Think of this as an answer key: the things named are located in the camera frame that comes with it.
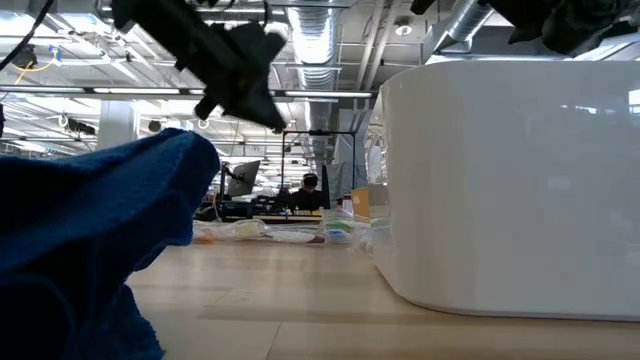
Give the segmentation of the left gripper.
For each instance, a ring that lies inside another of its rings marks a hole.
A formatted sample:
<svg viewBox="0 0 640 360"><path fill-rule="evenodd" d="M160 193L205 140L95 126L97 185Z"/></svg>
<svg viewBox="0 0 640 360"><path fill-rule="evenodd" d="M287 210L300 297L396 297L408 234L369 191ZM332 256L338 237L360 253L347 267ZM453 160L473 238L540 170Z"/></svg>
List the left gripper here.
<svg viewBox="0 0 640 360"><path fill-rule="evenodd" d="M221 24L196 29L175 63L205 85L194 114L206 119L221 107L225 115L283 131L286 123L270 95L268 77L284 46L280 34L266 32L256 22L229 30Z"/></svg>

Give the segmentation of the grey background monitor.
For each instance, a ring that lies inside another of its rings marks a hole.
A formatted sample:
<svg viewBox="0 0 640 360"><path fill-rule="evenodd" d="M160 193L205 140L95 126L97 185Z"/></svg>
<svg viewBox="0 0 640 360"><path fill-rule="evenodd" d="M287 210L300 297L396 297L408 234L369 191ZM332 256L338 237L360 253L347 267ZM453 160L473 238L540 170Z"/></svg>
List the grey background monitor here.
<svg viewBox="0 0 640 360"><path fill-rule="evenodd" d="M228 172L230 176L226 193L230 197L250 195L255 185L261 161L252 161L235 166Z"/></svg>

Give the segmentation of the cluttered background desk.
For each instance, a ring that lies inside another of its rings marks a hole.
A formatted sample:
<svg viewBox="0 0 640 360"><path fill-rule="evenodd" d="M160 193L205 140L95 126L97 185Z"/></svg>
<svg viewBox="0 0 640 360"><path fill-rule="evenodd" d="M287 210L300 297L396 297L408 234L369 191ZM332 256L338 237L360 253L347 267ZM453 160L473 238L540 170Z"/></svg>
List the cluttered background desk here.
<svg viewBox="0 0 640 360"><path fill-rule="evenodd" d="M320 211L291 210L288 197L257 195L249 201L232 200L220 194L207 196L196 210L199 221L233 223L241 220L260 220L266 224L319 223Z"/></svg>

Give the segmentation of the person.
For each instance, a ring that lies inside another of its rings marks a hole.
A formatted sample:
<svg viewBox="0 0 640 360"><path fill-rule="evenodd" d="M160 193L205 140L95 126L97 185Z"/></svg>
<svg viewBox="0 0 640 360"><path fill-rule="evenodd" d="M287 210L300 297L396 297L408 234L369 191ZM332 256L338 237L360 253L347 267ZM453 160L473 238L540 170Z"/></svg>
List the person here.
<svg viewBox="0 0 640 360"><path fill-rule="evenodd" d="M314 173L303 176L302 186L291 194L289 208L291 210L317 211L326 208L324 193L317 190L319 178Z"/></svg>

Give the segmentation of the clear plastic bags pile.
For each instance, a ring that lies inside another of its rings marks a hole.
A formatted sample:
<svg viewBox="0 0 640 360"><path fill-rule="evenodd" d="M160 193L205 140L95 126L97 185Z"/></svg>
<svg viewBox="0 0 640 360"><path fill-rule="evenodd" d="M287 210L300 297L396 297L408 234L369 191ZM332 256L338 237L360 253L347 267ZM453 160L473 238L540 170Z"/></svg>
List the clear plastic bags pile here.
<svg viewBox="0 0 640 360"><path fill-rule="evenodd" d="M269 227L257 219L246 219L232 223L193 221L193 240L213 243L217 241L242 241L264 236Z"/></svg>

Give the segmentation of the long light bar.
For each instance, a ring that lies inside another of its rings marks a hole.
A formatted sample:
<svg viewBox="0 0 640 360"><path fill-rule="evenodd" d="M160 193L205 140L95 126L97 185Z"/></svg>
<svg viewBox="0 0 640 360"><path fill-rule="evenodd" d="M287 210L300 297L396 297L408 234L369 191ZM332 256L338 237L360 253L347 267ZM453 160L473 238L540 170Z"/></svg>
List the long light bar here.
<svg viewBox="0 0 640 360"><path fill-rule="evenodd" d="M79 96L104 97L107 95L132 98L194 98L203 96L200 88L138 88L138 87L72 87L72 86L32 86L0 85L0 92L37 94L38 96ZM269 94L278 98L322 98L322 99L371 99L375 91L337 91L337 90L270 90Z"/></svg>

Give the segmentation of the orange plastic bin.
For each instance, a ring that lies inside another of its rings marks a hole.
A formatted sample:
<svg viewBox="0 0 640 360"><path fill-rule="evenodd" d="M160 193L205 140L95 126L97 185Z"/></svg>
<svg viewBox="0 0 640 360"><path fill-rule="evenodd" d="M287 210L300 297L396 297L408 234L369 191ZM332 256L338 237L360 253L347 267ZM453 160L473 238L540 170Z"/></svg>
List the orange plastic bin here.
<svg viewBox="0 0 640 360"><path fill-rule="evenodd" d="M353 213L361 218L370 218L369 188L360 187L351 192Z"/></svg>

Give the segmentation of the green wrapped toothbrush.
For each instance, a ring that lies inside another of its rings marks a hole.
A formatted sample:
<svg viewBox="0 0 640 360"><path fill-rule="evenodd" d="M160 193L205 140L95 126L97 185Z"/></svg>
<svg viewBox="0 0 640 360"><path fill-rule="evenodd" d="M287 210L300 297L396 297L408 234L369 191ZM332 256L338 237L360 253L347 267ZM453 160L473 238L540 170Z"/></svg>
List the green wrapped toothbrush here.
<svg viewBox="0 0 640 360"><path fill-rule="evenodd" d="M354 231L360 231L362 229L370 229L371 226L368 222L359 222L354 220L333 219L323 223L323 227L327 230L342 230L347 233L353 233Z"/></svg>

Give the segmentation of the blue cloth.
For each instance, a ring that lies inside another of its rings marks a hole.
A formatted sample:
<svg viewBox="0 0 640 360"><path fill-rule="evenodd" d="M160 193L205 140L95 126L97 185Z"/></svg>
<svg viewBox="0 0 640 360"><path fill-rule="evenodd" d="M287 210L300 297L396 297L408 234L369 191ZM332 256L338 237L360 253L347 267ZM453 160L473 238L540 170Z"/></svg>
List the blue cloth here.
<svg viewBox="0 0 640 360"><path fill-rule="evenodd" d="M191 241L219 156L179 129L53 160L0 156L0 360L162 360L128 277Z"/></svg>

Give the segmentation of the white plastic bin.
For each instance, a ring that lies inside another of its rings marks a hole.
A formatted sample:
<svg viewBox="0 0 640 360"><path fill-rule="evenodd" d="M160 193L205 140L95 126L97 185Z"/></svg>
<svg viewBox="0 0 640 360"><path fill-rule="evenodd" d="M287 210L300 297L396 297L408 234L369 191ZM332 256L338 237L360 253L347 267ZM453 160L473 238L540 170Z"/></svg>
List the white plastic bin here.
<svg viewBox="0 0 640 360"><path fill-rule="evenodd" d="M379 91L374 262L451 313L640 322L640 61L454 61Z"/></svg>

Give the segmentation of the silver ventilation duct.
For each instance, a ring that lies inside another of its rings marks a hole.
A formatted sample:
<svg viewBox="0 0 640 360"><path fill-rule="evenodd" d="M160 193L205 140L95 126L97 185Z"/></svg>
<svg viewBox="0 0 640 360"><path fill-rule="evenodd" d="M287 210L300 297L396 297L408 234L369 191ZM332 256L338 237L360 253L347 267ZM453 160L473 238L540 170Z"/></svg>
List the silver ventilation duct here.
<svg viewBox="0 0 640 360"><path fill-rule="evenodd" d="M303 90L328 91L336 86L336 30L338 10L334 0L300 0L311 5L291 7L286 14L291 27L298 81Z"/></svg>

